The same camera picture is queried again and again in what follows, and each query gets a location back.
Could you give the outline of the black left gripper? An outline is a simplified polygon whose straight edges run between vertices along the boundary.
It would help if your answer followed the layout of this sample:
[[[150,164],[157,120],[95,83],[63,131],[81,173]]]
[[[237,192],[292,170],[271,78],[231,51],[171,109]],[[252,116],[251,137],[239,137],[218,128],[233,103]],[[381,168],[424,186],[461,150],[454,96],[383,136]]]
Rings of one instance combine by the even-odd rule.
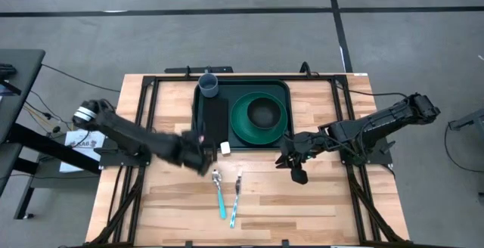
[[[183,131],[181,133],[181,158],[185,165],[203,165],[206,160],[217,162],[217,144],[205,144],[204,153],[202,143],[204,136],[196,131]]]

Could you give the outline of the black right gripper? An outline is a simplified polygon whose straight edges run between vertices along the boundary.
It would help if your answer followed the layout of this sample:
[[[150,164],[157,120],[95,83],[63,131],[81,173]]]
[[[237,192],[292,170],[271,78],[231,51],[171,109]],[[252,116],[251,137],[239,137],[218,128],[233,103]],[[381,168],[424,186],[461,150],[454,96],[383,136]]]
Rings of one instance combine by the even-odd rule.
[[[329,141],[328,135],[323,132],[300,132],[294,138],[284,136],[281,152],[297,154],[281,154],[275,161],[276,168],[299,169],[299,162],[305,162],[328,151]]]

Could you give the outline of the teal handled metal spoon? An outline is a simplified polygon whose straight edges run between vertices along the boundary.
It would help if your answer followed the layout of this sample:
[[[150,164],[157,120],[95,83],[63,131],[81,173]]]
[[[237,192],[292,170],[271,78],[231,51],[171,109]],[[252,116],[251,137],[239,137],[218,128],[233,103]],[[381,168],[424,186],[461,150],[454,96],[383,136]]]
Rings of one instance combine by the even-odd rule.
[[[225,203],[224,203],[223,195],[222,195],[222,176],[217,169],[214,169],[212,171],[212,180],[213,180],[214,185],[217,188],[220,218],[226,219],[227,215],[226,215]]]

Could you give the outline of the black napkin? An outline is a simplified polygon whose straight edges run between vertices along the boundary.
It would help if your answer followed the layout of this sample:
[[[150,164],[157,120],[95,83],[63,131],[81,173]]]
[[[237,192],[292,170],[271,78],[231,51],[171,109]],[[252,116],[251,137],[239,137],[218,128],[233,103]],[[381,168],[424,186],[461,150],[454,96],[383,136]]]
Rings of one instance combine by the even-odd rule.
[[[203,105],[205,142],[219,146],[228,140],[228,101],[224,98],[207,98]]]

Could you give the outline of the green plate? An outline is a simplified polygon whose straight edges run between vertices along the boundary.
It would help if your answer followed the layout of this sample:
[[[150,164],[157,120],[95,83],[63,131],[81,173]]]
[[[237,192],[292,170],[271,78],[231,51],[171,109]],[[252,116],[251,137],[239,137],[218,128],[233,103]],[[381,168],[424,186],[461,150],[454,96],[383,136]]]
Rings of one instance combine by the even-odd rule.
[[[268,99],[275,103],[281,112],[277,122],[268,129],[256,126],[250,120],[249,106],[259,99]],[[233,132],[242,141],[255,145],[266,145],[276,142],[288,127],[289,116],[285,106],[274,95],[264,92],[251,92],[238,98],[231,108],[230,122]]]

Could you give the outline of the dark bowl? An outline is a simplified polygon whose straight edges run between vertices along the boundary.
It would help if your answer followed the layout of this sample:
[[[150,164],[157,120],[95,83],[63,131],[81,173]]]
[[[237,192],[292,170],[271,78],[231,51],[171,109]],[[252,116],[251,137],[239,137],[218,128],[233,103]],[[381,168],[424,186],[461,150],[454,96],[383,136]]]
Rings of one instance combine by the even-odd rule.
[[[272,129],[281,121],[282,111],[276,100],[256,98],[249,103],[247,116],[256,128]]]

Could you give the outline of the grey mug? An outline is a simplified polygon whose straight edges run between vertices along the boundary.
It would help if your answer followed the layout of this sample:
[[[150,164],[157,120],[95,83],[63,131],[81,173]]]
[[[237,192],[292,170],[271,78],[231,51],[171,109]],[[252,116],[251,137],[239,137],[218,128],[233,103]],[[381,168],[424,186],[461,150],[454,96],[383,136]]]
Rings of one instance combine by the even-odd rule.
[[[219,80],[212,73],[204,73],[198,79],[198,87],[205,98],[214,98],[219,93]]]

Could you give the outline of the dark green serving tray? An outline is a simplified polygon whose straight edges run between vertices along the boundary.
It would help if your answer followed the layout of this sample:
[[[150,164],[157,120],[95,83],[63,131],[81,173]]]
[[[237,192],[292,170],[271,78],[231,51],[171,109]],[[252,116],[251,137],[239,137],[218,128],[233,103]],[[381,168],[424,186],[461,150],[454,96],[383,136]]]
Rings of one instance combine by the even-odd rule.
[[[293,134],[290,89],[285,82],[279,79],[221,79],[216,98],[224,98],[228,101],[228,142],[232,150],[277,150],[282,145],[284,134],[271,144],[255,145],[242,141],[232,130],[230,112],[235,101],[245,94],[259,91],[274,95],[282,102],[289,116],[287,131],[284,134]]]

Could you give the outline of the black power strip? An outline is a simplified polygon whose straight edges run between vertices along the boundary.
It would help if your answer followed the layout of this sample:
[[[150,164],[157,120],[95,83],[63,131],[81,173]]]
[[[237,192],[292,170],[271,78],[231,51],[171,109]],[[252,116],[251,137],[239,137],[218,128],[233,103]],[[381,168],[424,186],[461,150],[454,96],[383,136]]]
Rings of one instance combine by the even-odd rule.
[[[192,73],[233,73],[232,67],[179,67],[179,68],[166,68],[164,73],[183,73],[183,74],[192,74]]]

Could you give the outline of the white printed paper sheet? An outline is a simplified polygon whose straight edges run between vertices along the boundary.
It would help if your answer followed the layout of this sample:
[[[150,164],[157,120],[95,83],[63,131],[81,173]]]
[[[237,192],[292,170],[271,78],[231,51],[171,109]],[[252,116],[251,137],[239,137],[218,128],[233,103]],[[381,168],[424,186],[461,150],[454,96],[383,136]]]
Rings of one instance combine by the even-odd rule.
[[[94,151],[103,146],[105,135],[101,132],[88,132],[86,130],[70,131],[64,139],[66,146],[71,146],[75,151],[87,157],[99,161],[101,155]]]

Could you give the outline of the grey desk with black legs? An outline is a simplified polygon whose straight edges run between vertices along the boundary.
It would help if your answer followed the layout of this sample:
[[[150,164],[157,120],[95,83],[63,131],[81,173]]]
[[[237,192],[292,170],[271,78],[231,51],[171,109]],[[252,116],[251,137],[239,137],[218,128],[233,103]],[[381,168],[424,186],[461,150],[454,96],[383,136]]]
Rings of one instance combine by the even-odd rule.
[[[35,190],[31,183],[42,166],[38,161],[20,157],[24,147],[77,166],[94,175],[101,174],[97,160],[17,123],[20,111],[39,74],[44,56],[45,51],[41,49],[0,49],[0,85],[13,93],[12,96],[0,100],[0,196],[14,170],[25,173],[29,178],[14,214],[15,219],[33,217],[26,209]]]

